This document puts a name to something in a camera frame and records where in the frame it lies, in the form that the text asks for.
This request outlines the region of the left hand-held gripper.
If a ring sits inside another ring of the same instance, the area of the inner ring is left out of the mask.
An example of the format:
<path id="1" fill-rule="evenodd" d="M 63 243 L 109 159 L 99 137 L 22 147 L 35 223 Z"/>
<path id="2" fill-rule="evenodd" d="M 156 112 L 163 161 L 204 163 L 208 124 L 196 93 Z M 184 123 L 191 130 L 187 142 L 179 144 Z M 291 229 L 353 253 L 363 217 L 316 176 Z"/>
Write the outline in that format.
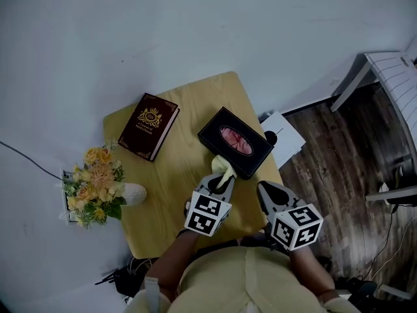
<path id="1" fill-rule="evenodd" d="M 219 194 L 215 194 L 211 189 L 213 179 L 214 173 L 201 179 L 192 194 L 184 224 L 186 229 L 208 237 L 212 237 L 228 217 L 235 184 L 235 178 L 229 178 L 219 188 Z"/>

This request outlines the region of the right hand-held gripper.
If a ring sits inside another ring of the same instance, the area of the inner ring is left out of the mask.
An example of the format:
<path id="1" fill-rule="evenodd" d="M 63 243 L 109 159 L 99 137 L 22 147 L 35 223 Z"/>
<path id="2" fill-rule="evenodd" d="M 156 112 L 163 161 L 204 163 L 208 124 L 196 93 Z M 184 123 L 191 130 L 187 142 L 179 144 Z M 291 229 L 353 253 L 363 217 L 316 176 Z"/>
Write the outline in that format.
<path id="1" fill-rule="evenodd" d="M 316 242 L 323 218 L 290 188 L 272 181 L 257 184 L 257 197 L 267 219 L 272 219 L 271 237 L 293 251 Z M 304 205 L 274 214 L 276 205 Z"/>

